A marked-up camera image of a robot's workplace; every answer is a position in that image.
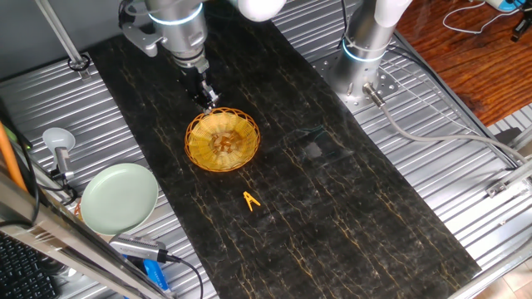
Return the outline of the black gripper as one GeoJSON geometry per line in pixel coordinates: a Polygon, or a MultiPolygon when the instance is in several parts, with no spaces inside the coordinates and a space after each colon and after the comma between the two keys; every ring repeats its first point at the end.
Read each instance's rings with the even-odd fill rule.
{"type": "Polygon", "coordinates": [[[204,113],[210,113],[210,107],[217,105],[219,95],[210,84],[206,71],[199,72],[196,67],[181,68],[180,83],[204,113]]]}

